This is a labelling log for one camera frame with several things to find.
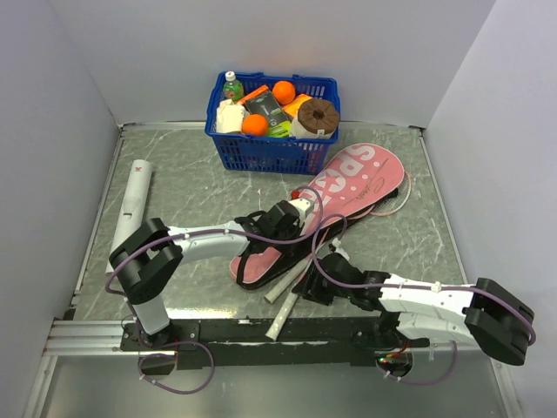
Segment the pink racket cover bag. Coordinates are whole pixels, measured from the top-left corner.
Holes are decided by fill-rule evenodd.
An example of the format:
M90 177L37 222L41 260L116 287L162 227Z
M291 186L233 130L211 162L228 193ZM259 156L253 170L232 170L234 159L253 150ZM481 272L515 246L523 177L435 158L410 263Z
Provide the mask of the pink racket cover bag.
M400 159L379 145L359 143L338 152L325 168L300 193L313 202L321 197L322 206L315 206L307 217L303 233L312 231L319 215L338 213L352 226L364 214L396 191L405 179ZM312 240L305 239L281 252L268 247L261 254L237 257L230 263L234 281L246 290L253 290L288 272L301 260L309 259Z

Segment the white shuttlecock tube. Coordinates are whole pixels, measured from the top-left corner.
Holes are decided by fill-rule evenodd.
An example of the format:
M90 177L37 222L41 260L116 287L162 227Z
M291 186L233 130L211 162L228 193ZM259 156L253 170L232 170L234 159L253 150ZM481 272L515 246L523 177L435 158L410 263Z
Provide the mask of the white shuttlecock tube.
M109 254L112 254L142 224L151 175L150 162L144 159L136 159L132 162Z

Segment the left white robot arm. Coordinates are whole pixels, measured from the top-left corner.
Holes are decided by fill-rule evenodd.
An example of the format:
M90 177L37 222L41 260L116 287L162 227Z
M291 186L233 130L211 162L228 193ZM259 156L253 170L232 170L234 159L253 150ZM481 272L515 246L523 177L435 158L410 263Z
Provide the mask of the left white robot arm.
M154 350L171 342L171 320L161 293L180 265L217 257L244 262L269 247L296 244L313 207L308 199L281 200L268 211L212 227L170 228L160 218L145 221L109 256L142 328L141 340Z

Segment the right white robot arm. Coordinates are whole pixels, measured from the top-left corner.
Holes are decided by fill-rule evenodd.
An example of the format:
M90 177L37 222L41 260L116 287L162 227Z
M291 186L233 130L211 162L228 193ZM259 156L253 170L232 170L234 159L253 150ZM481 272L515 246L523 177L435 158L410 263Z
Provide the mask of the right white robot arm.
M409 280L394 273L361 271L336 252L311 263L293 292L321 305L344 298L362 310L380 312L386 320L379 335L390 347L406 340L454 341L521 366L532 343L533 310L487 278L473 285Z

